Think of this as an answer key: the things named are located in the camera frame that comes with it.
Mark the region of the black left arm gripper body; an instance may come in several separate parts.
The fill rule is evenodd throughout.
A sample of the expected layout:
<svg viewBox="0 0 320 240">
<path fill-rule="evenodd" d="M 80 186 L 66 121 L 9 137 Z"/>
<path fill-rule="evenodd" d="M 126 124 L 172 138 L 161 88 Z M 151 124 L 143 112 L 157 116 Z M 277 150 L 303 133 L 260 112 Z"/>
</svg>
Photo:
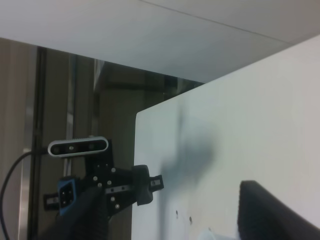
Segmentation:
<svg viewBox="0 0 320 240">
<path fill-rule="evenodd" d="M 84 162 L 85 182 L 102 188 L 109 220 L 136 202 L 133 171 L 115 166 L 112 140 L 105 151 L 85 156 Z"/>
</svg>

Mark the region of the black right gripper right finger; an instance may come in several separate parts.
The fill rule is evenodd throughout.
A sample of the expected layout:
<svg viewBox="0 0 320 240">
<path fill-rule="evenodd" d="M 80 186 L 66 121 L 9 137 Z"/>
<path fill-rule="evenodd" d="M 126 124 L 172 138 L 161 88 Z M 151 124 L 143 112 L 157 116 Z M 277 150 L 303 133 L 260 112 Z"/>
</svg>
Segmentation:
<svg viewBox="0 0 320 240">
<path fill-rule="evenodd" d="M 318 240 L 320 229 L 274 197 L 258 182 L 240 183 L 238 235 L 241 240 Z"/>
</svg>

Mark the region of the black corrugated left arm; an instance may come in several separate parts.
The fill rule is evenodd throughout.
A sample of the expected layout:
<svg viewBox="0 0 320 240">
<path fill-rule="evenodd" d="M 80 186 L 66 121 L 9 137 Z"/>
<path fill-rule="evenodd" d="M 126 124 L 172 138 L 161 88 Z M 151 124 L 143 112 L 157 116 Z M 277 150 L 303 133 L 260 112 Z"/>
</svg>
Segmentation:
<svg viewBox="0 0 320 240">
<path fill-rule="evenodd" d="M 162 176 L 151 177 L 146 165 L 116 168 L 112 143 L 104 137 L 56 140 L 47 150 L 52 157 L 85 160 L 83 178 L 68 176 L 57 184 L 60 240 L 106 240 L 114 215 L 151 203 L 153 193 L 164 188 Z"/>
</svg>

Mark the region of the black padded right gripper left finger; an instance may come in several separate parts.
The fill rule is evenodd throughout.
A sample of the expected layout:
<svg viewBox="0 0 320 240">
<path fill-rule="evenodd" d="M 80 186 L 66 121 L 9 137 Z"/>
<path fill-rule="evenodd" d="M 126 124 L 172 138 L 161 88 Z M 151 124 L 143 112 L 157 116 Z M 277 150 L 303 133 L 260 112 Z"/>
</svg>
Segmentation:
<svg viewBox="0 0 320 240">
<path fill-rule="evenodd" d="M 132 167 L 133 189 L 138 206 L 147 205 L 153 201 L 153 193 L 150 191 L 150 173 L 146 165 Z"/>
</svg>

